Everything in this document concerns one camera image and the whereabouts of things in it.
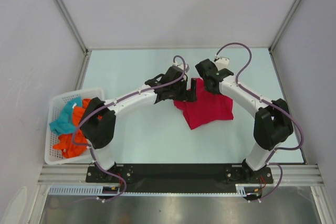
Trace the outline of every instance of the light blue table surface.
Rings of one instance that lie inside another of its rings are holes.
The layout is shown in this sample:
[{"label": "light blue table surface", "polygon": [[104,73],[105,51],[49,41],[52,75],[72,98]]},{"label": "light blue table surface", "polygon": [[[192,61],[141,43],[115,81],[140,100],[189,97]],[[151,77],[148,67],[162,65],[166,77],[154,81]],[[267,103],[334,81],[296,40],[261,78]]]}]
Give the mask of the light blue table surface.
[{"label": "light blue table surface", "polygon": [[[165,73],[175,55],[190,65],[189,77],[198,77],[195,65],[217,49],[96,50],[90,57],[83,89],[101,87],[106,99],[114,99],[140,87],[146,80]],[[263,96],[283,98],[266,48],[252,49],[250,66],[242,83]],[[245,49],[224,49],[229,70],[237,73],[247,62]],[[254,119],[234,103],[233,121],[215,121],[190,130],[182,112],[171,100],[132,111],[117,118],[111,151],[117,163],[240,163],[250,153]],[[282,146],[298,144],[295,135]],[[271,162],[302,163],[301,151],[278,151]]]}]

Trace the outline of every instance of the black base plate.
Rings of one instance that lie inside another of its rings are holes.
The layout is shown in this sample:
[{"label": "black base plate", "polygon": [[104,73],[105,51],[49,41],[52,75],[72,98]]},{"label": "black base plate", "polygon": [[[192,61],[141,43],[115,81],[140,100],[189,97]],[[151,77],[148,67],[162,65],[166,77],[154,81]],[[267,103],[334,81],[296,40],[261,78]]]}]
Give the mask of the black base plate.
[{"label": "black base plate", "polygon": [[[120,174],[127,182],[127,192],[133,193],[235,193],[235,184],[260,184],[261,176],[266,184],[273,183],[269,167],[246,175],[241,164],[119,164],[109,171]],[[86,182],[119,180],[90,166]]]}]

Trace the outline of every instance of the clothing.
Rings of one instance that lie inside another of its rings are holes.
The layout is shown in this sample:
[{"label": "clothing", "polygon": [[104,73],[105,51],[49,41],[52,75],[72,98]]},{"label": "clothing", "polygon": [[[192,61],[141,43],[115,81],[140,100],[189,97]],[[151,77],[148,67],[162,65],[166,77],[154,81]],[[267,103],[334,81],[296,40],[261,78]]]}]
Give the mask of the clothing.
[{"label": "clothing", "polygon": [[[87,108],[90,99],[84,99],[83,101],[80,100],[81,106],[75,106],[71,112],[72,117],[72,126],[75,128],[79,125],[81,118],[83,117],[84,111]],[[62,150],[62,155],[65,158],[77,157],[81,155],[83,152],[87,150],[86,146],[79,146],[75,145],[71,141],[72,133],[71,134],[62,134],[58,136],[59,143],[53,146],[56,150]],[[81,130],[78,130],[75,136],[76,143],[84,143],[87,144],[88,141],[86,140],[85,136],[83,135]]]},{"label": "clothing", "polygon": [[72,112],[74,106],[82,107],[82,98],[76,97],[68,101],[61,111],[58,119],[49,123],[50,130],[56,135],[69,134],[75,131],[75,126],[72,123]]},{"label": "clothing", "polygon": [[225,95],[211,94],[204,88],[204,81],[196,79],[196,102],[174,101],[183,111],[191,130],[215,120],[233,120],[233,100]]}]

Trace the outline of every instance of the teal cloth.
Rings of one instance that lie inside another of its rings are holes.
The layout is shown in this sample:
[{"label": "teal cloth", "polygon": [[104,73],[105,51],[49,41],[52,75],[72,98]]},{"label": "teal cloth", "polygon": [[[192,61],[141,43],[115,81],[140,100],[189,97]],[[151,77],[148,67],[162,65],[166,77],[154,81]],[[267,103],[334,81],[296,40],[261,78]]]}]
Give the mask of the teal cloth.
[{"label": "teal cloth", "polygon": [[49,123],[50,130],[56,135],[70,134],[75,132],[76,127],[72,123],[72,112],[73,106],[76,103],[76,106],[83,107],[82,98],[76,97],[71,101],[68,101],[61,111],[58,119]]}]

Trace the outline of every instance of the plastic basket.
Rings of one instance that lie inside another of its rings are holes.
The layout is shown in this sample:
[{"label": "plastic basket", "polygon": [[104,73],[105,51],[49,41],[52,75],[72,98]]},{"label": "plastic basket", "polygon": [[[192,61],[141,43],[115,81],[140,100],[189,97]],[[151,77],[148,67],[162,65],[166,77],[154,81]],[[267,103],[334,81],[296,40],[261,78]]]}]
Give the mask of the plastic basket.
[{"label": "plastic basket", "polygon": [[92,158],[89,150],[85,151],[78,157],[64,158],[60,150],[53,149],[53,145],[59,143],[58,136],[51,132],[49,123],[59,117],[60,112],[65,104],[73,98],[81,97],[82,99],[92,99],[98,97],[104,100],[104,91],[100,88],[76,90],[56,96],[52,99],[48,112],[48,124],[46,134],[46,147],[44,159],[48,165],[66,164],[66,163],[90,163]]}]

